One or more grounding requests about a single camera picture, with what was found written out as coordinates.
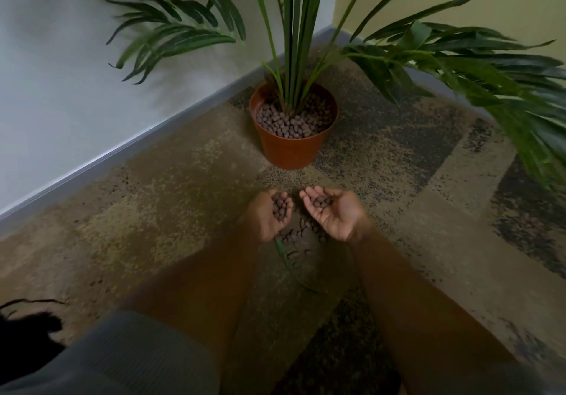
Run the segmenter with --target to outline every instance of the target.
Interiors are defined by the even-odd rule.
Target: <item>hand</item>
[[[273,188],[256,195],[239,220],[239,222],[243,224],[246,229],[251,230],[253,235],[257,236],[258,240],[262,243],[273,240],[273,238],[285,228],[285,225],[291,222],[293,200],[286,192],[282,192],[280,195],[280,198],[287,202],[287,213],[285,217],[282,221],[273,217],[273,200],[271,197],[276,192],[277,190]]]
[[[336,240],[348,241],[372,226],[362,203],[352,191],[322,189],[316,186],[306,187],[299,195],[311,216]],[[310,198],[318,196],[331,197],[332,205],[324,209],[316,208]]]

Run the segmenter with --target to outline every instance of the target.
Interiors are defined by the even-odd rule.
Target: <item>white wall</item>
[[[0,0],[0,215],[271,58],[255,0],[234,0],[245,46],[163,62],[143,85],[112,69],[135,31],[104,43],[120,12],[103,0]],[[282,50],[276,5],[274,38]],[[332,23],[323,0],[316,30]]]

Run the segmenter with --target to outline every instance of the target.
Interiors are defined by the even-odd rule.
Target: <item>person's right hand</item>
[[[315,186],[306,187],[299,195],[311,216],[336,240],[348,241],[371,227],[369,216],[352,191]],[[332,205],[325,209],[316,208],[311,197],[318,196],[332,198]]]

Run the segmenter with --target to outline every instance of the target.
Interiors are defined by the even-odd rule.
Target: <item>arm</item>
[[[331,196],[316,209],[312,196]],[[437,393],[443,382],[473,376],[513,355],[471,315],[428,283],[373,226],[350,191],[301,191],[311,215],[348,243],[375,323],[410,394]]]
[[[208,247],[153,277],[128,298],[122,309],[150,316],[208,347],[222,368],[255,275],[258,247],[291,220],[273,217],[271,196],[261,192],[237,226]]]

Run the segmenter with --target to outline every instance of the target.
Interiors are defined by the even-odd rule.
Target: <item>person's left hand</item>
[[[269,191],[262,191],[251,201],[246,211],[240,218],[240,223],[244,224],[246,229],[252,231],[253,235],[258,237],[262,243],[273,240],[273,238],[291,222],[291,214],[293,212],[293,200],[282,192],[280,198],[287,202],[287,213],[282,221],[273,217],[273,200],[271,197],[277,190],[275,188]]]

